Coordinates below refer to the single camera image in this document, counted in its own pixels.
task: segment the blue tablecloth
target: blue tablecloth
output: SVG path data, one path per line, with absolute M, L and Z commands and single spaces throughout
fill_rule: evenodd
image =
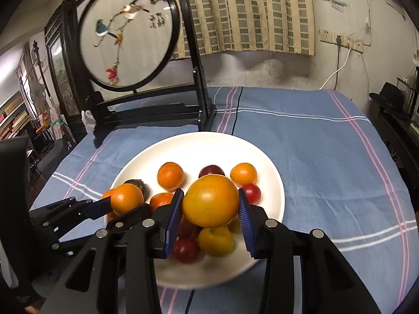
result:
M 285 189 L 284 224 L 322 228 L 358 273 L 383 314 L 394 311 L 419 272 L 417 225 L 395 163 L 370 121 L 342 94 L 248 87 L 209 88 L 218 113 L 212 131 L 232 133 L 274 162 Z M 150 106 L 169 96 L 124 104 Z M 183 100 L 194 103 L 194 94 Z M 33 208 L 70 195 L 97 200 L 119 171 L 146 147 L 196 126 L 113 131 L 99 149 L 87 135 L 67 156 Z M 103 220 L 85 221 L 63 240 L 93 234 Z M 205 290 L 159 289 L 164 314 L 257 313 L 265 263 Z M 296 263 L 296 312 L 301 311 Z

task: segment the brown and white bird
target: brown and white bird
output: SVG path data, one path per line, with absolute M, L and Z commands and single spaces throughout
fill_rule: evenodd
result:
M 140 10 L 150 13 L 148 9 L 145 9 L 140 5 L 127 4 L 124 8 L 122 8 L 122 15 L 124 15 L 124 17 L 128 20 L 133 20 Z

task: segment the dark wooden cabinet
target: dark wooden cabinet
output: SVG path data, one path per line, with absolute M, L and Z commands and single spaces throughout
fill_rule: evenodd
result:
M 75 39 L 77 31 L 76 0 L 65 0 L 57 8 L 45 27 L 45 44 L 49 70 L 59 101 L 61 113 L 79 143 L 87 134 L 81 120 L 86 110 L 85 100 L 90 81 L 78 67 Z

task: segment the plaid curtain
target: plaid curtain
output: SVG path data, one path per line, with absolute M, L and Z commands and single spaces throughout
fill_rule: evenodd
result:
M 200 54 L 264 50 L 315 55 L 313 0 L 189 1 Z M 173 59 L 187 57 L 182 26 Z

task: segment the plate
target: plate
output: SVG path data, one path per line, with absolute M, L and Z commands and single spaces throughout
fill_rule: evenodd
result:
M 236 164 L 253 164 L 258 172 L 256 184 L 262 192 L 259 205 L 269 218 L 282 221 L 284 187 L 275 165 L 253 144 L 225 133 L 193 132 L 159 141 L 135 156 L 121 170 L 112 188 L 132 178 L 142 179 L 150 191 L 149 202 L 153 195 L 167 192 L 157 183 L 157 172 L 167 161 L 178 163 L 183 168 L 186 181 L 182 190 L 185 194 L 204 166 L 216 164 L 229 176 Z M 220 284 L 241 275 L 256 260 L 246 250 L 241 234 L 234 234 L 234 241 L 234 251 L 226 257 L 205 255 L 202 260 L 192 264 L 182 264 L 173 257 L 154 260 L 157 284 L 167 288 L 196 289 Z

